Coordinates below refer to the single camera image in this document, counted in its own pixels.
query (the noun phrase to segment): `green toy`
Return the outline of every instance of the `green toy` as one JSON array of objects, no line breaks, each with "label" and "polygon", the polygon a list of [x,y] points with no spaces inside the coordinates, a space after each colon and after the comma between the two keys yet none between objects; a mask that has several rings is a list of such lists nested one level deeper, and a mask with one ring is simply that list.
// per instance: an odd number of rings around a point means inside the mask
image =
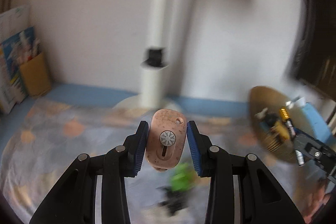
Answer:
[{"label": "green toy", "polygon": [[194,170],[188,163],[180,163],[175,167],[175,174],[170,178],[172,191],[187,191],[194,185]]}]

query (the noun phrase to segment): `white round base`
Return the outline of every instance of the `white round base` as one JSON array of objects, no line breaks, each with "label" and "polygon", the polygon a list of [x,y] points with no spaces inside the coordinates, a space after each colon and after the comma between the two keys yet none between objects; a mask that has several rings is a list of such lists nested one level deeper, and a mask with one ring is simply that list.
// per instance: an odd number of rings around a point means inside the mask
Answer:
[{"label": "white round base", "polygon": [[[139,110],[143,109],[144,113],[148,112],[150,110],[157,110],[157,109],[142,108],[142,107],[140,107],[139,102],[140,102],[140,96],[136,95],[136,96],[128,97],[128,98],[122,100],[121,102],[116,104],[113,108],[139,109]],[[162,107],[161,108],[171,109],[171,110],[175,110],[175,111],[178,111],[178,112],[182,111],[181,107],[178,104],[176,104],[173,100],[170,100],[168,98],[164,98],[162,100]]]}]

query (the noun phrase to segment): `pink plastic object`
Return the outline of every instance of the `pink plastic object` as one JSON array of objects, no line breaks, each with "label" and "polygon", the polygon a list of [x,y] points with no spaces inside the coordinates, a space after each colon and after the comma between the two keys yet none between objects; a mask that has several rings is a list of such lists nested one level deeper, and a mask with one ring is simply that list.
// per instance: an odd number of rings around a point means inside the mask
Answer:
[{"label": "pink plastic object", "polygon": [[183,114],[160,109],[155,112],[148,133],[146,159],[158,171],[175,167],[181,158],[187,131]]}]

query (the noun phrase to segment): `metal screw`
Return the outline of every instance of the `metal screw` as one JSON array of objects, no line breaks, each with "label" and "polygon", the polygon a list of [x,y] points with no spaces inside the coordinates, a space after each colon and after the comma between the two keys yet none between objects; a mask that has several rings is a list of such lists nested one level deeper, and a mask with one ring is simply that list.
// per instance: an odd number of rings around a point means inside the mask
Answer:
[{"label": "metal screw", "polygon": [[160,135],[160,142],[164,146],[172,146],[175,143],[175,140],[175,134],[169,130],[162,132]]},{"label": "metal screw", "polygon": [[126,147],[123,146],[123,145],[118,145],[118,146],[115,148],[115,150],[116,150],[117,152],[125,151],[125,149],[126,149]]},{"label": "metal screw", "polygon": [[83,161],[83,160],[86,160],[87,159],[87,154],[80,154],[79,156],[78,156],[78,159],[80,160],[80,161]]},{"label": "metal screw", "polygon": [[255,154],[248,154],[247,158],[251,161],[255,161],[257,159],[257,156]]},{"label": "metal screw", "polygon": [[211,152],[214,152],[214,153],[219,151],[218,146],[215,146],[215,145],[211,146],[209,149],[210,149]]}]

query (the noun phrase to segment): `cardboard box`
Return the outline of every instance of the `cardboard box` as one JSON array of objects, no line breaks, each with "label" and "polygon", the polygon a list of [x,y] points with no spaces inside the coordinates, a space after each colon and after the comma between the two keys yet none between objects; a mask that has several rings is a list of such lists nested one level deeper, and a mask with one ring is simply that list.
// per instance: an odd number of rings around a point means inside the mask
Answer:
[{"label": "cardboard box", "polygon": [[20,66],[20,74],[29,96],[36,98],[51,90],[49,73],[43,52]]}]

